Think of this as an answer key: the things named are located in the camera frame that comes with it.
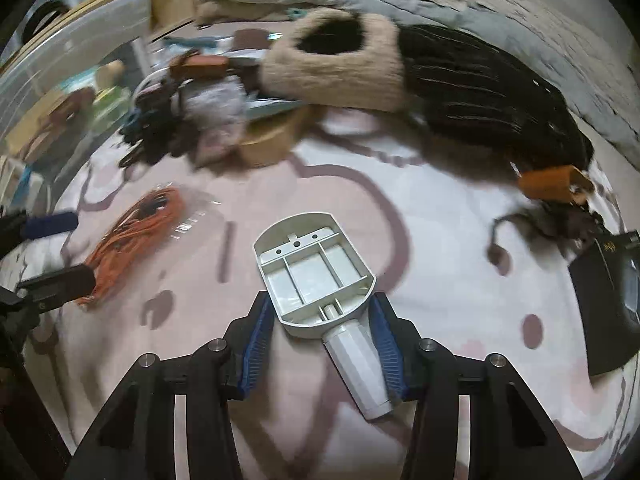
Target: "crumpled plastic wrap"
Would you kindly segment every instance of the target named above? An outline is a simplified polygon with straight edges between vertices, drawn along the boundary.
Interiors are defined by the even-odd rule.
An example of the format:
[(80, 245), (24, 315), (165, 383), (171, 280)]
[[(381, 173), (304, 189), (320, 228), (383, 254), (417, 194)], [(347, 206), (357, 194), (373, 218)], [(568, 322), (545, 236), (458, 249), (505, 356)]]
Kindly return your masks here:
[(237, 145), (246, 123), (246, 93), (238, 76), (219, 82), (192, 80), (181, 89), (184, 119), (200, 131), (194, 156), (196, 167), (228, 155)]

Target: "silver bolt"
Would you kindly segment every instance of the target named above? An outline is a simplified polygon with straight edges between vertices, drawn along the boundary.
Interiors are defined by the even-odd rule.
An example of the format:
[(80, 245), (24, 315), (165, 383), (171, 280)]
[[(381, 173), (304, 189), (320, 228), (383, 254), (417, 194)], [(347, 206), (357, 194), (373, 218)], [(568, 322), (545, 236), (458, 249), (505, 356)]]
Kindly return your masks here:
[(212, 339), (207, 347), (212, 352), (222, 352), (226, 348), (226, 341), (224, 339)]
[(156, 356), (153, 354), (142, 354), (138, 358), (138, 364), (143, 368), (149, 368), (155, 362), (156, 362)]
[(501, 354), (491, 354), (489, 356), (489, 362), (497, 368), (502, 368), (507, 364), (507, 358)]
[(420, 339), (420, 348), (425, 352), (433, 352), (438, 347), (438, 343), (433, 339)]

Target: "black box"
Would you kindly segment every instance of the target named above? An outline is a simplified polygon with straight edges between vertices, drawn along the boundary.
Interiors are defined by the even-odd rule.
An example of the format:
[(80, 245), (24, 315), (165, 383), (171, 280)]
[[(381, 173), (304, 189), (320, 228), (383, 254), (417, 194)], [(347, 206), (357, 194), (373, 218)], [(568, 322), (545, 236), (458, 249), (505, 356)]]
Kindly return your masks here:
[(640, 235), (600, 235), (569, 265), (580, 306), (589, 375), (625, 365), (640, 350)]

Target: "black garment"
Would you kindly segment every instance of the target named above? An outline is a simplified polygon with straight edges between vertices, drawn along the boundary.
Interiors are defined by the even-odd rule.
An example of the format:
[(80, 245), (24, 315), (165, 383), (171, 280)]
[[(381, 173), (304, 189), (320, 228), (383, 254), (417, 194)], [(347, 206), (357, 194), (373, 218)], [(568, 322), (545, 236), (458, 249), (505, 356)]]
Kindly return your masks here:
[(443, 136), (515, 153), (534, 168), (585, 170), (593, 146), (560, 91), (516, 57), (466, 32), (400, 27), (405, 85)]

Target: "orange cord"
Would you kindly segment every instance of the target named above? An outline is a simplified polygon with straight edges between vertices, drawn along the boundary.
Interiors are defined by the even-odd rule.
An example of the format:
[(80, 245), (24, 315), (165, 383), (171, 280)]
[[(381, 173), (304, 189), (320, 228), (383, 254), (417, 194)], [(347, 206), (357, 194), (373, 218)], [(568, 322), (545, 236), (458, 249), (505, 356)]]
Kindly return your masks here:
[[(142, 208), (164, 204), (154, 213), (139, 218)], [(88, 304), (101, 300), (141, 254), (154, 247), (177, 224), (184, 201), (175, 187), (152, 191), (138, 200), (104, 235), (94, 252), (84, 261), (95, 273), (95, 288), (90, 296), (76, 300)]]

